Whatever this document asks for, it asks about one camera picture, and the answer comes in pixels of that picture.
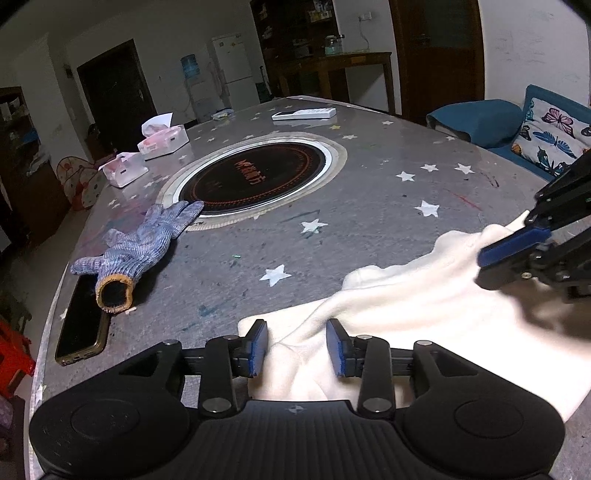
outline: refrigerator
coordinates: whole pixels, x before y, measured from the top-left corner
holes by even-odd
[[[234,111],[259,105],[242,35],[233,33],[212,38],[209,53],[217,69],[224,105]]]

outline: blue cushion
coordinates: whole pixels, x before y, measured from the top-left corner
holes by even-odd
[[[527,113],[532,98],[539,98],[540,100],[551,103],[555,107],[567,112],[570,116],[576,118],[577,120],[591,125],[590,108],[581,105],[574,100],[563,97],[558,93],[538,87],[537,85],[529,85],[525,91],[525,102],[521,120],[522,123],[525,121],[525,114]]]
[[[520,167],[523,167],[526,170],[535,173],[538,177],[541,177],[544,180],[550,181],[555,179],[553,175],[547,173],[541,168],[538,168],[532,162],[527,161],[523,157],[520,157],[519,155],[513,153],[511,151],[511,145],[506,145],[500,148],[490,148],[488,151],[496,153],[497,155],[506,158],[509,161],[512,161],[514,164],[519,165]]]
[[[523,111],[505,100],[481,100],[442,106],[427,115],[427,123],[432,125],[434,120],[467,133],[470,142],[479,147],[494,148],[515,138]]]

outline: blue gripper pad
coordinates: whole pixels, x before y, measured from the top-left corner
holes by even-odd
[[[345,355],[343,353],[343,341],[339,339],[335,327],[331,322],[326,322],[326,347],[329,350],[330,361],[337,377],[345,376]]]
[[[551,236],[552,230],[549,228],[540,228],[535,225],[526,226],[480,250],[478,253],[478,266],[481,268],[488,267],[511,255],[545,242]]]
[[[248,372],[250,377],[257,376],[262,370],[262,362],[267,354],[269,344],[269,330],[267,323],[261,323],[261,326],[254,334],[250,352],[248,353]]]

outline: wooden door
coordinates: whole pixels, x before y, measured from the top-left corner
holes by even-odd
[[[77,70],[101,134],[120,152],[137,151],[144,139],[141,125],[157,113],[134,41],[112,48]]]
[[[396,38],[402,116],[484,99],[478,0],[389,0]]]

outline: knit work glove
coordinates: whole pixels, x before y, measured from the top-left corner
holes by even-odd
[[[203,202],[190,206],[175,203],[166,210],[152,205],[143,223],[132,233],[112,228],[105,235],[109,248],[100,257],[84,257],[70,267],[74,275],[98,275],[96,302],[109,313],[120,313],[131,307],[132,292],[140,277],[166,253],[170,241],[177,238],[194,221]]]

